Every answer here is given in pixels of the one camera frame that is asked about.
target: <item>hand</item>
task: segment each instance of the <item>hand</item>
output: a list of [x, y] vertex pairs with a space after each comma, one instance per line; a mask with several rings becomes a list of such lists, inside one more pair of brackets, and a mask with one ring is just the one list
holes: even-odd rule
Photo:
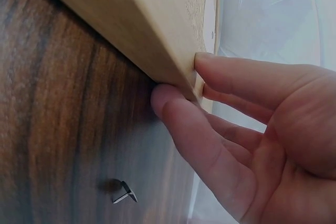
[[181, 155], [241, 223], [336, 223], [336, 73], [196, 56], [204, 96], [267, 125], [234, 125], [158, 86], [152, 106]]

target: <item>dark wood panel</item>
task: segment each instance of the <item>dark wood panel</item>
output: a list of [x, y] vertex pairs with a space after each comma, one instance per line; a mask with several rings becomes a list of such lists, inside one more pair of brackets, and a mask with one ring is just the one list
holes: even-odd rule
[[58, 0], [0, 0], [0, 25], [0, 223], [186, 223], [154, 83]]

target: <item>wooden molding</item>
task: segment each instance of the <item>wooden molding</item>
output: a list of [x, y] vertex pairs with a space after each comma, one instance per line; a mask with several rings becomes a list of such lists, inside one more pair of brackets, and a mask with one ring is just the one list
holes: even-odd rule
[[198, 45], [183, 0], [62, 0], [158, 83], [201, 97]]

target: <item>metal fastener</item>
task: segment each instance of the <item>metal fastener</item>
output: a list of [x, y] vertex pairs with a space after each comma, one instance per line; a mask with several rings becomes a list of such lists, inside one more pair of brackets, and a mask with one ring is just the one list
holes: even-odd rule
[[113, 204], [119, 203], [120, 201], [126, 199], [128, 196], [130, 196], [135, 202], [138, 202], [138, 199], [137, 199], [136, 195], [134, 194], [132, 189], [126, 184], [125, 181], [122, 181], [120, 183], [120, 185], [121, 185], [122, 188], [124, 188], [126, 193], [124, 195], [120, 196], [119, 198], [115, 199], [115, 200], [112, 198], [112, 203]]

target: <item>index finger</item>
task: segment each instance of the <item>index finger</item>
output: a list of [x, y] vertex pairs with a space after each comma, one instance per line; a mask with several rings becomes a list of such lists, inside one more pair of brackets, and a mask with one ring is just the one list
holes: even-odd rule
[[324, 75], [310, 65], [285, 65], [198, 53], [195, 68], [212, 89], [275, 110], [296, 90]]

